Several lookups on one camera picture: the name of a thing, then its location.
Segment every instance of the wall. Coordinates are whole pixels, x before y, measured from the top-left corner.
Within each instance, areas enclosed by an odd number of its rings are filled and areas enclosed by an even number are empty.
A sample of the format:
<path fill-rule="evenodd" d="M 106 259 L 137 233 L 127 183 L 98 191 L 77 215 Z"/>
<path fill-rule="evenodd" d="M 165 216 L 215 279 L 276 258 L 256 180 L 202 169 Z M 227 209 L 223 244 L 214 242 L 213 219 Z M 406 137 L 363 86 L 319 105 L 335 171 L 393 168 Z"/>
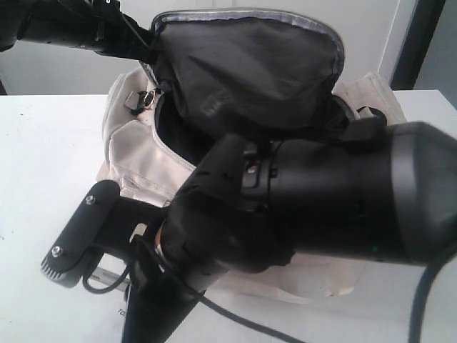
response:
<path fill-rule="evenodd" d="M 330 24 L 342 36 L 352 80 L 372 70 L 390 79 L 416 0 L 123 0 L 122 11 L 143 27 L 175 9 L 263 7 L 283 9 Z M 18 42 L 0 54 L 0 78 L 9 94 L 104 94 L 117 75 L 135 61 L 98 56 L 90 51 Z"/>
<path fill-rule="evenodd" d="M 446 0 L 415 89 L 438 89 L 457 108 L 457 0 Z"/>

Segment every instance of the screw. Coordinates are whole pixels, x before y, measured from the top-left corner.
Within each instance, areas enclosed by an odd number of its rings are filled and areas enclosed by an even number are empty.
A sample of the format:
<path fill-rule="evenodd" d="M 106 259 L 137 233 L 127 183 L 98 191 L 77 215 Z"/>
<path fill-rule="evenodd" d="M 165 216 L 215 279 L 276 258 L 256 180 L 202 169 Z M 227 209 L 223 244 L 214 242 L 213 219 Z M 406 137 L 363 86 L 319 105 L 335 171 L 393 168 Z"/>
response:
<path fill-rule="evenodd" d="M 257 166 L 256 165 L 253 165 L 253 166 L 250 166 L 247 170 L 248 174 L 254 174 L 257 170 Z"/>
<path fill-rule="evenodd" d="M 88 195 L 86 198 L 86 204 L 89 206 L 95 204 L 95 197 L 93 195 Z"/>
<path fill-rule="evenodd" d="M 62 256 L 62 254 L 64 253 L 64 250 L 59 247 L 58 245 L 56 245 L 55 247 L 52 247 L 51 249 L 51 254 L 52 254 L 52 257 L 60 257 Z"/>

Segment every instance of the table surface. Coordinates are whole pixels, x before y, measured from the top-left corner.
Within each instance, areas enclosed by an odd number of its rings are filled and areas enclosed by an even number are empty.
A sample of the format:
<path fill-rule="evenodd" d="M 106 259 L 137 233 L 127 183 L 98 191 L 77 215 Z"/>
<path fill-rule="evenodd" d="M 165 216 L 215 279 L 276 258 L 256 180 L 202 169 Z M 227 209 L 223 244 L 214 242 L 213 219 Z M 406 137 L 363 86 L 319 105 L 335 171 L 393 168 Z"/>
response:
<path fill-rule="evenodd" d="M 457 111 L 438 91 L 396 92 L 409 121 L 457 137 Z M 88 342 L 122 293 L 65 289 L 40 262 L 94 184 L 103 161 L 106 96 L 0 96 L 0 342 Z M 208 297 L 256 322 L 310 343 L 407 342 L 422 268 L 370 263 L 354 292 L 307 305 L 212 290 Z M 423 342 L 454 342 L 457 262 L 440 274 Z M 277 342 L 201 305 L 169 342 Z M 98 342 L 111 342 L 100 339 Z"/>

